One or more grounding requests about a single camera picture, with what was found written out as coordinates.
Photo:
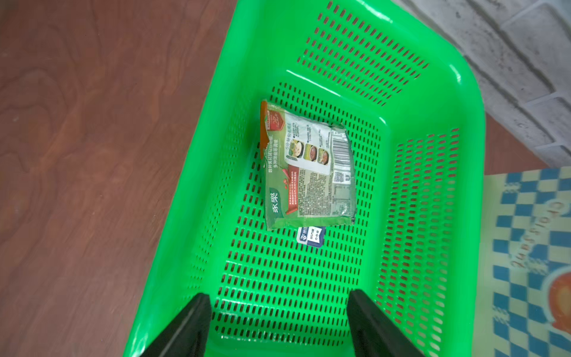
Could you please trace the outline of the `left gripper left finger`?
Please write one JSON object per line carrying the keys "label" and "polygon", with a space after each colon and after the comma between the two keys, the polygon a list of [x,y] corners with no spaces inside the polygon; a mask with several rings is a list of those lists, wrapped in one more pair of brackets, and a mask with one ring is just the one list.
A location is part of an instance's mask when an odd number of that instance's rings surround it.
{"label": "left gripper left finger", "polygon": [[197,294],[141,354],[142,357],[203,357],[211,324],[211,300]]}

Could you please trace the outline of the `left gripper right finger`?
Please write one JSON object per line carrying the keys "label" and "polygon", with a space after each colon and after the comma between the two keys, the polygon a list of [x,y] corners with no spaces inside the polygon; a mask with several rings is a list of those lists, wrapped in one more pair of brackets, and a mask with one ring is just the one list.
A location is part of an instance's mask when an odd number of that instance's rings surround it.
{"label": "left gripper right finger", "polygon": [[356,356],[423,357],[364,291],[349,293],[346,311]]}

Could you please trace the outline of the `white blue checkered paper bag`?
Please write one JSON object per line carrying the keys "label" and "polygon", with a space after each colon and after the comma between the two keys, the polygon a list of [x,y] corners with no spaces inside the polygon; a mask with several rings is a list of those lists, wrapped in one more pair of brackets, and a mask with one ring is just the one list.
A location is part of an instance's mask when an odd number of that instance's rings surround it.
{"label": "white blue checkered paper bag", "polygon": [[486,176],[473,356],[570,355],[570,168]]}

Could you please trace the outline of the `green plastic basket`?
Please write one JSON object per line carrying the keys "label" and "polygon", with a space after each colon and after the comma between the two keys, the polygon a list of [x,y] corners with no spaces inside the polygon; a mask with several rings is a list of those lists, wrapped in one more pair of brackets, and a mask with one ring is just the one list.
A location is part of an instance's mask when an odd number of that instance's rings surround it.
{"label": "green plastic basket", "polygon": [[[266,227],[260,105],[347,128],[355,223]],[[126,356],[211,300],[207,356],[352,356],[364,291],[427,356],[471,355],[485,114],[468,63],[390,1],[239,1]]]}

